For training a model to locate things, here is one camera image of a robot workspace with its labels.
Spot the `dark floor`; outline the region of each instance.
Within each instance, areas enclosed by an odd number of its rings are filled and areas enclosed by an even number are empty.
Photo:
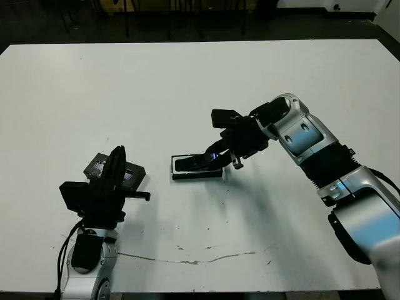
[[[17,4],[8,5],[11,1]],[[277,10],[267,21],[242,11],[129,14],[126,37],[123,14],[96,14],[89,0],[68,0],[69,32],[53,0],[0,0],[0,53],[10,44],[153,43],[254,41],[279,39],[378,39],[400,60],[400,44],[368,19],[326,18],[309,11]]]

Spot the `table surface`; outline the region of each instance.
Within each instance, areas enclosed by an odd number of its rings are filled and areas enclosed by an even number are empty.
[[[375,40],[53,44],[0,57],[0,290],[52,292],[78,217],[59,192],[98,152],[146,168],[117,227],[112,291],[377,288],[316,188],[274,141],[220,179],[174,182],[172,155],[219,139],[211,110],[294,93],[356,159],[400,183],[400,63]]]

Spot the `white robotic arm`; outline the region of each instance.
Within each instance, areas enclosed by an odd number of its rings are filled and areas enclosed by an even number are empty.
[[[279,140],[319,188],[324,204],[336,206],[328,220],[337,238],[354,260],[374,266],[386,298],[398,300],[400,204],[377,176],[387,178],[359,165],[351,157],[354,151],[340,145],[298,97],[283,94],[276,99],[286,103],[287,112],[270,123],[259,108],[254,113],[259,127],[270,139]]]
[[[317,186],[324,204],[335,206],[328,221],[347,253],[374,266],[388,300],[400,299],[400,204],[377,177],[400,193],[390,179],[356,162],[354,151],[293,94],[282,94],[248,116],[214,109],[211,117],[215,128],[226,128],[222,139],[204,154],[175,160],[173,179],[174,172],[177,179],[193,178],[191,173],[199,177],[199,171],[206,177],[230,163],[240,169],[241,158],[267,148],[269,139],[279,140]]]

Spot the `black box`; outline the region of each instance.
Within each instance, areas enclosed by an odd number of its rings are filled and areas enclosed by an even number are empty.
[[[107,155],[98,153],[83,171],[86,177],[88,179],[100,178],[107,158]],[[145,175],[146,172],[143,167],[127,162],[124,181],[122,182],[122,189],[125,191],[136,191]]]

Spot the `robotic arm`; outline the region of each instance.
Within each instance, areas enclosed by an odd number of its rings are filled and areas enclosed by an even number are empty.
[[[400,203],[378,179],[400,190],[382,173],[360,165],[355,152],[336,137],[293,94],[282,94],[241,116],[214,109],[215,128],[226,128],[222,139],[204,154],[175,161],[175,170],[215,170],[261,151],[278,140],[318,188],[337,238],[356,261],[372,264],[388,300],[400,296]]]
[[[96,158],[99,156],[106,161],[98,161]],[[130,169],[136,168],[139,172],[127,169],[124,146],[116,147],[108,157],[98,154],[92,163],[101,167],[93,170],[97,172],[97,177],[91,177],[89,183],[64,182],[60,186],[67,208],[76,212],[82,220],[74,226],[61,248],[58,258],[61,267],[57,270],[58,283],[53,299],[61,297],[65,253],[69,238],[76,229],[76,243],[67,257],[68,280],[62,299],[109,299],[111,272],[117,260],[115,243],[118,234],[115,228],[118,222],[124,221],[125,212],[122,209],[125,198],[150,200],[148,192],[136,191],[145,172],[142,167],[129,163]]]

